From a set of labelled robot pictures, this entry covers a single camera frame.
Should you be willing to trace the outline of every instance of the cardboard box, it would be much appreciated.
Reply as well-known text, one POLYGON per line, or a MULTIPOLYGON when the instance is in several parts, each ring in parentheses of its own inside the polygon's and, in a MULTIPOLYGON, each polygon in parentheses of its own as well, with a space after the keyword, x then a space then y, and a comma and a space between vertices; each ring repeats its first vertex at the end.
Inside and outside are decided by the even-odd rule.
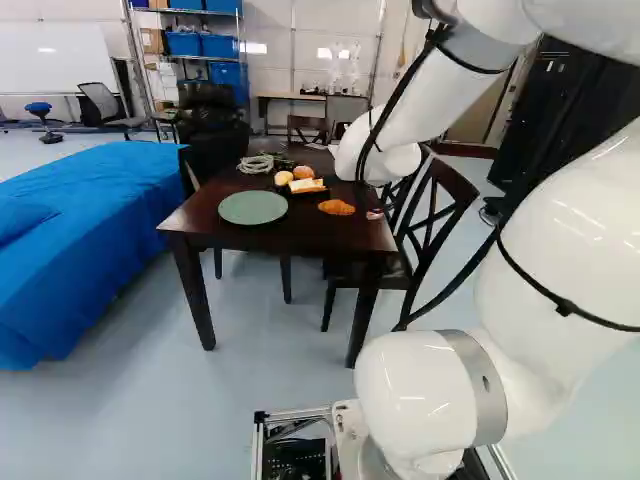
POLYGON ((141 28, 142 48, 144 53, 160 55, 164 53, 164 37, 162 30, 156 28, 141 28))
POLYGON ((164 112, 167 108, 176 108, 173 102, 168 102, 166 100, 156 101, 154 103, 156 107, 156 112, 164 112))
POLYGON ((149 0, 149 8, 169 8, 169 0, 149 0))

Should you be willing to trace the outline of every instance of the chair back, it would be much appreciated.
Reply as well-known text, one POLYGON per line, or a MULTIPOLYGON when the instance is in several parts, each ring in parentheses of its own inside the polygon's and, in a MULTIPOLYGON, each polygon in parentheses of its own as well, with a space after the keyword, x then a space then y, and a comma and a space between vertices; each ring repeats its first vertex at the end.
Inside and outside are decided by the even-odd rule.
POLYGON ((382 202, 382 205, 384 205, 384 214, 387 217, 387 222, 389 222, 389 227, 391 227, 392 232, 395 232, 396 230, 396 225, 398 224, 398 220, 403 212, 405 202, 409 197, 409 192, 411 192, 411 188, 413 187, 416 178, 420 175, 420 172, 424 168, 424 164, 430 155, 429 150, 425 145, 419 145, 422 153, 420 166, 411 175, 407 175, 396 182, 387 183, 382 188, 382 193, 380 194, 380 201, 382 202))
POLYGON ((304 144, 315 143, 318 140, 322 140, 323 145, 326 145, 329 142, 329 127, 327 125, 326 118, 289 115, 287 117, 287 142, 289 144, 293 143, 292 133, 294 130, 302 139, 302 143, 304 144), (317 130, 318 135, 316 135, 313 140, 309 141, 302 133, 303 128, 317 130))
POLYGON ((444 245, 445 240, 480 193, 465 177, 438 159, 429 147, 424 148, 430 153, 431 163, 424 176, 420 179, 416 178, 415 191, 407 205, 406 212, 402 216, 398 233, 396 234, 398 249, 413 268, 412 288, 410 291, 413 290, 414 295, 436 255, 444 245), (416 220, 414 218, 416 210, 429 184, 431 188, 427 216, 421 220, 416 220), (453 201, 448 206, 436 211, 439 188, 445 190, 453 201), (444 223, 437 233, 433 235, 434 225, 440 221, 444 221, 444 223), (425 235, 424 239, 420 241, 416 232, 423 228, 425 229, 425 235), (409 241, 409 246, 413 248, 417 256, 418 263, 415 267, 409 258, 405 240, 409 241))
POLYGON ((368 109, 369 100, 366 97, 350 95, 327 96, 324 116, 331 129, 331 138, 334 138, 336 127, 339 123, 351 125, 368 109))
POLYGON ((116 117, 120 111, 118 100, 104 83, 81 83, 78 88, 95 105, 103 122, 116 117))

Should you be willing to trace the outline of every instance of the black cable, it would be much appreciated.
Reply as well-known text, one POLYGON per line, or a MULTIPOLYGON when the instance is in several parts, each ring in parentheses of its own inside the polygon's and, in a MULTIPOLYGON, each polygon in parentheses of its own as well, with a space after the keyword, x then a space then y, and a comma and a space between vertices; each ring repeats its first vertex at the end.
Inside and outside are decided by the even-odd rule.
POLYGON ((402 95, 404 94, 404 91, 407 89, 407 86, 409 85, 409 83, 411 83, 411 80, 413 79, 417 71, 420 69, 420 67, 426 60, 427 56, 431 53, 431 51, 435 47, 435 44, 439 43, 441 40, 444 40, 444 38, 446 38, 446 31, 447 31, 447 27, 444 24, 440 24, 438 25, 436 30, 434 31, 430 30, 429 32, 427 32, 424 48, 422 49, 418 57, 409 66, 407 71, 404 73, 404 75, 398 82, 398 85, 396 86, 395 90, 391 94, 391 97, 389 97, 389 101, 384 106, 384 109, 380 114, 380 118, 378 118, 378 121, 376 122, 375 126, 369 132, 369 136, 367 137, 367 140, 364 142, 364 145, 362 146, 362 150, 360 150, 360 155, 358 156, 358 162, 356 163, 356 181, 364 183, 365 181, 364 170, 365 170, 365 164, 367 162, 367 157, 369 156, 369 153, 371 153, 371 149, 376 143, 376 140, 378 139, 378 135, 380 134, 385 123, 391 116, 391 113, 393 112, 393 109, 397 105, 398 101, 400 100, 400 98, 402 98, 402 95))
POLYGON ((600 325, 601 327, 610 328, 612 330, 617 330, 619 332, 628 332, 628 333, 640 333, 640 327, 631 327, 629 325, 622 325, 620 323, 611 322, 609 320, 605 320, 604 318, 598 317, 592 313, 583 310, 578 307, 575 303, 573 303, 568 298, 561 297, 560 295, 552 292, 547 287, 538 282, 535 278, 529 275, 524 269, 518 265, 518 263, 509 255, 507 249, 502 243, 502 239, 499 235, 499 229, 496 228, 496 232, 498 232, 498 236, 496 238, 496 245, 500 250, 500 253, 504 257, 505 261, 509 266, 520 275, 529 285, 531 285, 540 295, 548 298, 553 303, 556 304, 556 312, 558 312, 563 317, 568 317, 571 314, 578 315, 579 317, 584 318, 596 325, 600 325))
MULTIPOLYGON (((590 64, 587 68, 587 75, 591 70, 593 70, 594 64, 590 64)), ((406 325, 417 320, 422 315, 426 315, 434 308, 438 307, 442 302, 444 302, 447 298, 449 298, 453 292, 455 292, 469 276, 478 268, 478 265, 482 263, 484 257, 487 256, 489 250, 491 249, 493 242, 498 238, 498 231, 501 230, 506 223, 511 218, 511 215, 515 211, 515 209, 520 205, 522 200, 527 196, 530 190, 530 185, 533 183, 535 177, 538 175, 538 166, 542 164, 542 162, 547 157, 547 152, 551 149, 553 145, 553 141, 558 135, 560 130, 560 126, 564 123, 565 119, 569 115, 571 111, 571 107, 575 103, 578 96, 582 93, 581 88, 575 88, 571 95, 566 99, 564 105, 562 106, 558 116, 554 119, 553 124, 549 131, 554 132, 548 135, 545 140, 542 142, 540 148, 533 161, 529 165, 529 168, 516 179, 513 186, 509 189, 507 194, 504 197, 504 201, 502 203, 502 211, 500 221, 498 222, 498 227, 491 232, 491 234, 487 237, 487 239, 480 246, 478 251, 473 254, 473 256, 469 259, 467 264, 462 267, 455 277, 438 293, 432 300, 430 300, 426 305, 422 308, 418 309, 416 312, 409 315, 407 321, 405 322, 404 327, 406 325)))

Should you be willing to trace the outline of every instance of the dark wooden table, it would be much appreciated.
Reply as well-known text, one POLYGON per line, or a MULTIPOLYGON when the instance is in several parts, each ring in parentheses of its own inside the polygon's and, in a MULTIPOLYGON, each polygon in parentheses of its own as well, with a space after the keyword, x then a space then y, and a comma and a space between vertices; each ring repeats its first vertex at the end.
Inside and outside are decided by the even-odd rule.
POLYGON ((378 279, 389 256, 397 255, 398 250, 386 220, 366 218, 368 209, 379 206, 375 191, 338 179, 331 153, 292 145, 289 158, 311 166, 317 176, 324 177, 330 192, 289 198, 287 215, 273 224, 239 227, 218 216, 218 204, 232 193, 273 189, 273 176, 244 175, 230 167, 190 197, 158 226, 158 230, 169 236, 205 350, 212 350, 216 339, 202 276, 200 251, 206 248, 214 248, 216 252, 221 249, 255 251, 280 257, 285 301, 291 296, 287 271, 292 256, 366 262, 368 281, 358 292, 346 358, 346 366, 353 368, 373 313, 378 279), (319 211, 318 203, 328 198, 340 198, 355 205, 357 212, 352 216, 338 217, 319 211))

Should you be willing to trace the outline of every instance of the white robotic arm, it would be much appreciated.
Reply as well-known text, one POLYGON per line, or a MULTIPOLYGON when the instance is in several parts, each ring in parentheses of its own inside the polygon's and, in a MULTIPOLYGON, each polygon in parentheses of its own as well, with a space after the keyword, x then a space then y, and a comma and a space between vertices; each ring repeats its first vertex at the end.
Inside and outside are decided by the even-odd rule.
MULTIPOLYGON (((504 68, 540 31, 640 64, 638 2, 458 0, 455 15, 446 53, 431 52, 381 130, 382 151, 369 155, 367 181, 385 183, 413 171, 418 160, 411 143, 446 130, 496 78, 469 65, 504 68)), ((374 110, 373 124, 380 111, 374 110)), ((347 131, 336 154, 343 178, 355 178, 369 129, 365 116, 347 131)), ((505 249, 555 294, 638 327, 638 178, 640 120, 534 190, 504 228, 505 249)), ((476 302, 482 328, 394 333, 371 342, 358 359, 364 418, 403 480, 446 478, 464 448, 546 428, 582 380, 633 338, 561 315, 495 246, 482 265, 476 302)))

